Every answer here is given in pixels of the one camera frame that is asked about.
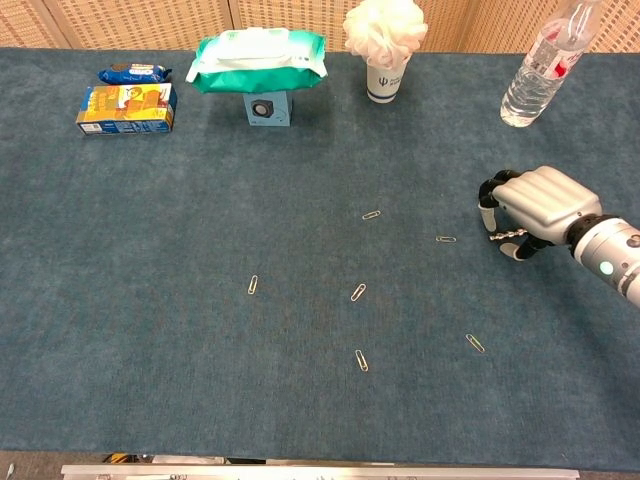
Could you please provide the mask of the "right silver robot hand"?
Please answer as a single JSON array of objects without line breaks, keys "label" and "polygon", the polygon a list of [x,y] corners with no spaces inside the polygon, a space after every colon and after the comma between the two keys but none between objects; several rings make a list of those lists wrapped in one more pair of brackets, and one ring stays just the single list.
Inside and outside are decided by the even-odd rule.
[{"label": "right silver robot hand", "polygon": [[541,166],[519,173],[501,170],[481,184],[478,208],[485,229],[497,231],[500,210],[526,231],[521,244],[504,242],[499,250],[524,261],[547,246],[568,245],[569,232],[578,222],[603,214],[598,195],[563,172]]}]

